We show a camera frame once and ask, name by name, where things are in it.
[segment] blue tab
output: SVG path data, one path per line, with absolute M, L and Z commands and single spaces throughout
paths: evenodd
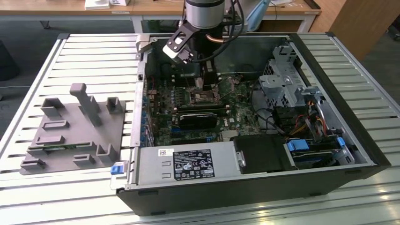
M 337 138 L 337 142 L 338 142 L 338 144 L 340 144 L 341 147 L 345 146 L 345 142 L 344 142 L 344 140 L 342 140 L 342 137 L 338 137 L 338 138 Z
M 286 143 L 286 146 L 288 146 L 289 151 L 294 151 L 294 146 L 290 142 Z
M 294 150 L 308 150 L 308 144 L 304 139 L 290 140 L 289 143 L 293 145 Z
M 113 165 L 110 167 L 110 174 L 112 175 L 124 174 L 124 166 L 122 165 Z

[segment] copper pipe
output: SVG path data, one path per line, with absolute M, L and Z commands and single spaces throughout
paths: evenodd
M 222 44 L 225 42 L 224 39 L 218 39 L 218 38 L 214 38 L 212 37 L 209 34 L 205 35 L 206 39 L 213 42 L 213 43 L 218 43 L 218 44 Z

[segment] power supply label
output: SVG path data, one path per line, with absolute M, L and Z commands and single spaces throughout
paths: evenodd
M 210 150 L 173 152 L 174 180 L 214 177 Z

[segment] white box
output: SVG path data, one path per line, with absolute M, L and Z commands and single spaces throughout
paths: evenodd
M 85 0 L 85 10 L 110 8 L 106 0 Z
M 109 0 L 109 3 L 114 6 L 126 6 L 129 0 Z

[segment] aluminum slat table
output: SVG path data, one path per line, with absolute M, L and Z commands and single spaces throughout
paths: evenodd
M 392 167 L 328 195 L 221 209 L 138 217 L 110 190 L 109 168 L 22 176 L 44 98 L 76 103 L 72 82 L 85 82 L 97 101 L 126 101 L 121 160 L 129 157 L 138 61 L 136 34 L 70 35 L 57 40 L 0 142 L 0 223 L 336 225 L 400 223 L 400 110 L 341 43 L 324 33 L 301 34 L 320 65 Z M 302 72 L 314 84 L 310 74 Z

